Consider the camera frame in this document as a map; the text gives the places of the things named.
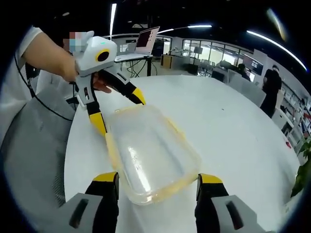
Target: laptop screen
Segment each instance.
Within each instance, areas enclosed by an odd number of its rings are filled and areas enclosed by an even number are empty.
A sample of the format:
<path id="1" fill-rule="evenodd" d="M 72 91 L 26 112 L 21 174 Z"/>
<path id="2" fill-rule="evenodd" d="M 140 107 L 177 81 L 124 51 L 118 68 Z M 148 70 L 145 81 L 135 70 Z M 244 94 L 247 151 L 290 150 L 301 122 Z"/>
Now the laptop screen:
<path id="1" fill-rule="evenodd" d="M 159 29 L 160 27 L 156 27 L 140 32 L 136 43 L 135 53 L 150 55 L 156 41 L 156 34 L 158 33 Z"/>

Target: white shirt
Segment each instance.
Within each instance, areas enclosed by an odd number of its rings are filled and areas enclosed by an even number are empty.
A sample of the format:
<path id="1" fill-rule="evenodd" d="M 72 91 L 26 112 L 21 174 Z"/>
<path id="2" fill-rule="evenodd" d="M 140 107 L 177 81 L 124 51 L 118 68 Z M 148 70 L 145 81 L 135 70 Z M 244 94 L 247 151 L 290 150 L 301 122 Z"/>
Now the white shirt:
<path id="1" fill-rule="evenodd" d="M 15 53 L 20 69 L 25 65 L 25 60 L 21 56 L 32 40 L 41 32 L 41 29 L 32 27 L 22 40 Z M 30 99 L 29 89 L 23 82 L 14 58 L 12 58 L 0 91 L 0 146 L 13 118 Z"/>
<path id="2" fill-rule="evenodd" d="M 73 97 L 73 85 L 66 82 L 59 75 L 49 73 L 45 70 L 41 70 L 38 77 L 36 94 L 38 94 L 49 85 L 53 85 L 65 99 Z"/>

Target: person in black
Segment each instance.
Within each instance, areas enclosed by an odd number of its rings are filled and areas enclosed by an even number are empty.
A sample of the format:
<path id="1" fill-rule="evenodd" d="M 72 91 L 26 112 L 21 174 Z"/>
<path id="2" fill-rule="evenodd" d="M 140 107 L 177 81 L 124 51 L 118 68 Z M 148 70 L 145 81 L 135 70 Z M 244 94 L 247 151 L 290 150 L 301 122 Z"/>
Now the person in black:
<path id="1" fill-rule="evenodd" d="M 249 78 L 249 76 L 246 73 L 246 68 L 245 68 L 244 64 L 242 64 L 242 63 L 239 64 L 236 72 L 241 74 L 243 78 L 247 79 L 248 81 L 251 81 L 251 79 Z"/>
<path id="2" fill-rule="evenodd" d="M 268 69 L 263 79 L 262 90 L 266 93 L 261 110 L 264 111 L 270 118 L 272 118 L 276 107 L 276 99 L 278 91 L 282 87 L 282 79 L 279 76 L 279 69 L 276 65 L 272 69 Z"/>

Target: potted plant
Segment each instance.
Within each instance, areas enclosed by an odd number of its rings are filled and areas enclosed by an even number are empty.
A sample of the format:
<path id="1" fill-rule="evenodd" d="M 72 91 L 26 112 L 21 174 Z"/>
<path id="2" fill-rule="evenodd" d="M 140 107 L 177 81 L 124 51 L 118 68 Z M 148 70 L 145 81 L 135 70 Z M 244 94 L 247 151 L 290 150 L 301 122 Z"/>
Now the potted plant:
<path id="1" fill-rule="evenodd" d="M 292 189 L 291 198 L 298 194 L 306 185 L 311 171 L 311 141 L 306 141 L 301 147 L 300 152 L 303 152 L 303 157 L 307 159 L 304 165 L 301 165 L 296 175 L 295 185 Z"/>

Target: hand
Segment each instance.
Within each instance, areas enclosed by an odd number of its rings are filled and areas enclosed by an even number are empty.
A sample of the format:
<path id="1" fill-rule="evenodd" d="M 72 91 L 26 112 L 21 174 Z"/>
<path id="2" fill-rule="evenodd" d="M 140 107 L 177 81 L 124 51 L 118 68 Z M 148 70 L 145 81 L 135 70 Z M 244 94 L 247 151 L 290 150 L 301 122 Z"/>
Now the hand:
<path id="1" fill-rule="evenodd" d="M 106 93 L 111 93 L 111 89 L 107 87 L 107 83 L 104 81 L 102 77 L 98 74 L 98 72 L 94 73 L 93 76 L 93 87 L 97 90 L 106 92 Z"/>

